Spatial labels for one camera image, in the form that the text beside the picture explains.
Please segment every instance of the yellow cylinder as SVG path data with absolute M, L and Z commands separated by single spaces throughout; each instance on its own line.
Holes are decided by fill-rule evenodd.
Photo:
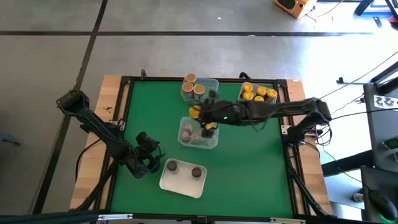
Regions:
M 254 97 L 253 93 L 248 91 L 243 93 L 242 100 L 253 100 L 253 97 Z
M 257 95 L 256 96 L 261 96 L 263 99 L 266 96 L 267 93 L 267 89 L 265 87 L 259 86 L 259 88 L 257 88 Z
M 253 91 L 253 85 L 251 83 L 245 83 L 243 85 L 243 91 L 245 91 L 245 92 Z
M 256 97 L 254 97 L 254 101 L 264 102 L 264 99 L 262 96 L 256 96 Z
M 200 114 L 200 106 L 199 105 L 195 105 L 189 109 L 189 116 L 192 119 L 198 119 L 199 114 Z
M 266 99 L 264 100 L 266 103 L 275 103 L 276 97 L 278 93 L 276 90 L 268 89 Z

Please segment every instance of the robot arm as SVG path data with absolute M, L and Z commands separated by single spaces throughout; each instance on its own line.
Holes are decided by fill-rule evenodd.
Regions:
M 106 144 L 112 158 L 119 165 L 126 165 L 135 178 L 140 179 L 147 173 L 159 170 L 159 161 L 164 154 L 154 157 L 152 152 L 159 148 L 160 142 L 141 132 L 136 138 L 138 146 L 132 146 L 122 138 L 117 125 L 102 121 L 90 110 L 89 99 L 82 91 L 70 90 L 57 100 L 57 105 L 65 115 L 74 116 L 79 120 L 84 131 L 95 133 Z
M 316 98 L 274 105 L 256 101 L 233 103 L 216 99 L 217 94 L 211 92 L 210 98 L 204 103 L 190 108 L 190 116 L 201 124 L 202 137 L 205 138 L 213 135 L 218 123 L 245 126 L 263 123 L 269 118 L 306 114 L 298 125 L 287 130 L 285 141 L 291 145 L 298 145 L 305 139 L 307 131 L 316 125 L 326 125 L 331 120 L 327 104 Z

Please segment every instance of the table leg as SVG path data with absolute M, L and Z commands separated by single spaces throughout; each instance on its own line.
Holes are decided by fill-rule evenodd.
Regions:
M 361 166 L 373 166 L 373 152 L 372 150 L 364 151 L 344 159 L 338 159 L 333 162 L 328 162 L 322 165 L 323 176 L 328 177 L 331 175 L 340 174 L 355 169 Z

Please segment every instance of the concrete floor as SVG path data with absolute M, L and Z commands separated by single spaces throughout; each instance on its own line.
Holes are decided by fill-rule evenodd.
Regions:
M 0 1 L 2 30 L 93 30 L 100 0 Z M 335 3 L 320 3 L 314 15 Z M 304 82 L 307 97 L 321 97 L 353 80 L 396 50 L 396 31 L 386 21 L 353 16 L 358 3 L 346 3 L 317 18 L 295 20 L 265 0 L 110 1 L 100 31 L 256 31 L 373 32 L 342 37 L 97 37 L 81 89 L 94 107 L 104 75 L 292 78 Z M 0 133 L 24 141 L 14 147 L 0 142 L 0 215 L 29 213 L 62 118 L 55 100 L 71 89 L 85 54 L 88 36 L 0 35 Z M 392 58 L 384 66 L 395 62 Z M 368 79 L 377 74 L 369 74 Z M 331 111 L 361 94 L 349 86 L 325 100 Z M 364 110 L 349 106 L 340 114 Z M 363 141 L 353 144 L 350 132 L 335 121 L 333 144 L 326 150 L 337 159 L 370 148 L 366 116 L 350 119 Z M 66 211 L 74 187 L 74 167 L 86 134 L 73 120 L 66 136 L 44 212 Z M 321 162 L 330 158 L 323 152 Z

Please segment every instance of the clear plastic container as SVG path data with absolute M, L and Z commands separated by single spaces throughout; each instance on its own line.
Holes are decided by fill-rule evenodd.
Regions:
M 190 124 L 192 126 L 192 131 L 189 134 L 188 139 L 183 139 L 183 132 L 186 131 L 186 125 Z M 180 131 L 178 132 L 178 141 L 188 147 L 197 147 L 200 149 L 213 149 L 218 144 L 218 128 L 215 130 L 213 137 L 211 138 L 203 138 L 201 137 L 200 124 L 198 121 L 191 119 L 189 117 L 183 117 L 180 123 Z
M 203 188 L 205 188 L 206 168 L 177 159 L 167 159 L 165 164 L 170 161 L 177 163 L 178 172 L 173 173 L 164 165 L 162 177 L 159 182 L 160 188 L 189 197 L 200 198 L 203 193 Z M 199 178 L 192 178 L 192 169 L 194 168 L 199 168 L 201 170 L 201 176 Z
M 214 90 L 214 91 L 217 91 L 217 90 L 218 90 L 218 80 L 217 80 L 217 79 L 214 79 L 214 78 L 198 78 L 198 77 L 197 77 L 196 84 L 201 84 L 201 85 L 203 85 L 203 86 L 205 87 L 205 94 L 200 98 L 200 101 L 201 101 L 201 102 L 204 102 L 204 100 L 205 100 L 206 98 L 208 98 L 208 95 L 209 95 L 209 91 L 210 91 L 210 90 Z M 187 103 L 189 103 L 189 104 L 191 104 L 191 105 L 198 104 L 198 100 L 195 100 L 195 99 L 193 99 L 193 98 L 186 97 L 186 96 L 183 94 L 182 85 L 181 85 L 181 97 L 182 97 L 182 99 L 183 99 L 185 102 L 187 102 Z
M 244 86 L 244 84 L 247 84 L 247 83 L 249 83 L 249 82 L 244 82 L 244 83 L 242 84 L 241 91 L 239 92 L 239 95 L 238 95 L 238 100 L 242 100 L 241 95 L 242 95 L 242 92 L 243 92 L 243 86 Z M 260 85 L 256 85 L 256 84 L 253 84 L 253 83 L 250 83 L 250 84 L 253 85 L 253 91 L 252 91 L 252 92 L 253 92 L 253 95 L 255 96 L 256 93 L 257 93 L 257 89 L 260 87 Z M 275 103 L 276 103 L 276 100 L 277 100 L 277 96 L 276 96 L 274 99 L 272 99 L 271 102 L 264 102 L 264 103 L 275 104 Z

